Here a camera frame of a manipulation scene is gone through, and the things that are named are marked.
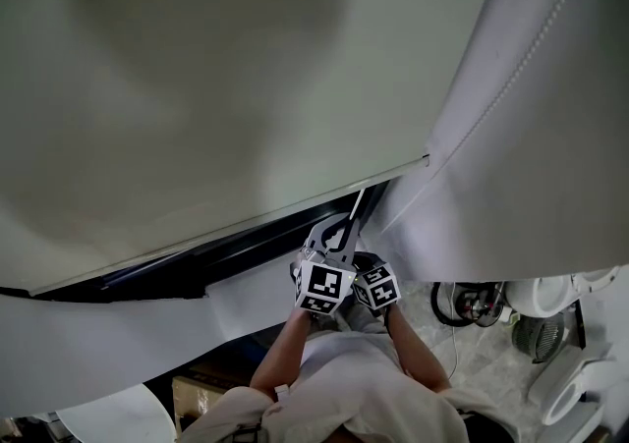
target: black metal frame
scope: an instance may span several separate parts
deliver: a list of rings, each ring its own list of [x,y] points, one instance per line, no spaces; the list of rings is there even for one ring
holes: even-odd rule
[[[387,183],[365,189],[357,216],[364,225]],[[285,218],[174,255],[31,297],[0,288],[0,293],[38,300],[111,303],[132,300],[202,298],[205,287],[298,249],[313,225],[332,214],[350,212],[358,192]]]

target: cable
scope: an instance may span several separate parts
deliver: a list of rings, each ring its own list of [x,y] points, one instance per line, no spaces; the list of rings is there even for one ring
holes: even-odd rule
[[[500,314],[502,313],[502,310],[504,309],[504,303],[505,303],[504,295],[502,295],[502,291],[500,291],[500,289],[495,285],[496,283],[492,283],[492,284],[493,284],[493,288],[487,289],[487,291],[497,292],[498,296],[493,299],[492,307],[489,310],[483,311],[482,315],[480,315],[479,318],[476,321],[474,321],[474,323],[477,326],[481,326],[482,328],[489,328],[490,326],[493,326],[496,322],[498,322],[498,319],[500,318]],[[504,287],[504,282],[500,283],[500,288],[503,288],[503,287]],[[498,313],[495,315],[495,319],[491,321],[490,323],[485,323],[484,318],[490,316],[492,312],[496,311],[496,309],[498,309]]]
[[[469,326],[474,323],[472,319],[467,319],[466,317],[461,317],[460,319],[453,319],[444,314],[439,308],[439,288],[441,287],[440,282],[435,282],[432,285],[432,291],[430,291],[430,306],[432,308],[432,312],[435,317],[441,324],[445,324],[446,326],[454,326],[455,328],[462,328],[464,326]]]
[[[450,320],[454,320],[454,288],[456,288],[456,283],[452,283],[452,293],[449,300]],[[454,336],[454,326],[450,326],[450,328],[452,328],[452,345],[454,346],[454,369],[452,369],[452,373],[450,373],[450,375],[448,376],[448,380],[450,380],[454,376],[454,372],[459,365],[459,352],[456,350],[456,337]]]

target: white shirt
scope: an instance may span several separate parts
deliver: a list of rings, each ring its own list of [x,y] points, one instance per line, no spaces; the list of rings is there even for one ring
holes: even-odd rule
[[[463,389],[438,394],[402,371],[387,335],[331,333],[307,342],[290,395],[273,403],[249,387],[228,391],[183,434],[181,443],[211,443],[240,424],[255,424],[268,441],[319,443],[339,426],[365,442],[467,442],[457,413],[476,412],[517,429],[484,395]]]

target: floor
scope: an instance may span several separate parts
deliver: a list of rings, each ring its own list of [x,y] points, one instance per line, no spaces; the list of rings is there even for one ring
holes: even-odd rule
[[[400,282],[404,315],[450,374],[455,364],[452,328],[432,313],[432,283]],[[442,288],[445,292],[449,295],[450,287]],[[511,345],[511,329],[500,322],[489,328],[456,329],[456,346],[459,359],[452,384],[485,392],[506,414],[517,417],[522,442],[535,442],[543,427],[527,392],[543,367]]]

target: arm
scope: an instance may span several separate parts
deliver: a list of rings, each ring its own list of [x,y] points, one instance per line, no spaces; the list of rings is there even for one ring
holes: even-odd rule
[[[389,335],[393,339],[402,368],[431,391],[449,389],[450,382],[443,366],[413,331],[400,307],[392,304],[388,312]]]
[[[257,367],[249,386],[276,401],[275,387],[291,385],[299,375],[310,329],[308,312],[294,308],[277,340]]]

